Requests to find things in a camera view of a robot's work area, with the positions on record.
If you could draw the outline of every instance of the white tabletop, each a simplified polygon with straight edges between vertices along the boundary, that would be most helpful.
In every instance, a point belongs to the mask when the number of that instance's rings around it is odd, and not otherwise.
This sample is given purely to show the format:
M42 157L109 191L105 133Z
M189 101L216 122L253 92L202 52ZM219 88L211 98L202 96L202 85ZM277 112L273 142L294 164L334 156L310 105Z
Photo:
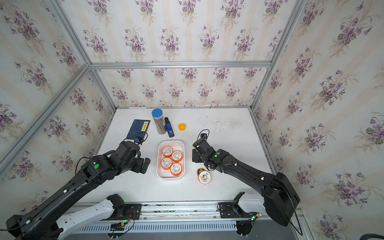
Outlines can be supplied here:
M79 202L99 202L112 194L119 194L126 202L232 200L239 192L257 193L250 186L228 174L212 171L211 182L199 182L196 171L204 167L192 162L192 144L203 129L209 129L207 142L215 149L223 149L238 160L264 172L270 172L260 140L247 108L164 109L175 136L160 135L153 122L153 109L117 109L106 133L99 154L114 150L127 136L134 119L151 120L148 139L141 146L141 157L150 158L147 173L125 172L106 181ZM186 124L180 131L178 125ZM179 180L165 181L156 175L158 146L162 141L180 140L185 145L185 174Z

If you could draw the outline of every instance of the tape roll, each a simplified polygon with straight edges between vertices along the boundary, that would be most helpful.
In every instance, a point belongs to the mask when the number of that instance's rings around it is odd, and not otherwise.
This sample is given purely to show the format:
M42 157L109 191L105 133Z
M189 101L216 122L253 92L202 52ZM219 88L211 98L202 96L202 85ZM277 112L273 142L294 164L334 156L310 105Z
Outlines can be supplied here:
M163 148L162 153L164 157L170 157L173 153L173 149L170 146L166 146Z
M203 171L199 174L199 181L202 184L208 184L211 181L211 174L207 171Z
M173 176L179 176L181 174L181 171L181 165L178 163L174 163L170 168L170 172Z
M200 175L200 173L201 172L204 172L204 171L206 171L204 168L199 168L198 170L197 170L197 176L199 176Z
M174 151L172 153L172 160L173 162L180 162L181 160L183 160L183 154L181 154L180 151Z
M161 165L162 169L168 170L172 166L172 160L169 157L166 157L163 160L161 160L161 164L160 165Z

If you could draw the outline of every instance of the blue lid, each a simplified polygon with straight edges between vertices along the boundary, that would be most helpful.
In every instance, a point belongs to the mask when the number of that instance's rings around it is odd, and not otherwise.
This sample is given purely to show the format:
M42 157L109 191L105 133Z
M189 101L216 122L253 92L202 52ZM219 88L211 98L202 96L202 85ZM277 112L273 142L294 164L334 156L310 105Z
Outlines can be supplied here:
M163 115L163 111L160 108L153 109L152 117L159 118Z

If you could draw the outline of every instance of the floral wallpaper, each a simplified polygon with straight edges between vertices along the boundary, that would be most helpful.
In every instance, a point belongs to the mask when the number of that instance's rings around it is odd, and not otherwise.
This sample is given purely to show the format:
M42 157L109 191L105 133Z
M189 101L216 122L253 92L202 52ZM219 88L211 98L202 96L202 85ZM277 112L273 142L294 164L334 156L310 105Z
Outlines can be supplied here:
M99 73L119 107L249 106L266 68L119 69Z
M0 0L0 159L80 67L45 1Z
M309 0L256 107L316 240L384 235L383 9Z
M8 106L1 108L6 114L2 118L14 131L19 123L12 122L12 113L5 110ZM111 116L95 85L85 77L0 179L2 228L10 216L29 212L73 177L77 161L96 153ZM0 233L1 239L10 237Z
M295 0L61 4L93 62L261 61L271 59ZM321 15L323 4L308 16Z

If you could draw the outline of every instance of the black robotic arm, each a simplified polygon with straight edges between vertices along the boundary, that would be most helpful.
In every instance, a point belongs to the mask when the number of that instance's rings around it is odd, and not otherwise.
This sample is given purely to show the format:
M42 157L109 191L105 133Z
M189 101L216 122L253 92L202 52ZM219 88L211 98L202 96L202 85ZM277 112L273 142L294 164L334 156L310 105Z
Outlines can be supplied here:
M289 224L300 198L284 174L259 171L222 149L215 151L204 138L193 147L197 152L194 162L203 162L209 170L216 169L248 184L264 198L263 205L271 219L283 226Z
M16 240L56 239L63 231L56 221L87 193L126 171L146 173L151 161L140 155L137 144L123 141L116 150L91 157L65 186L36 209L9 218L8 232ZM117 194L107 199L113 205L114 215L123 214L125 203Z

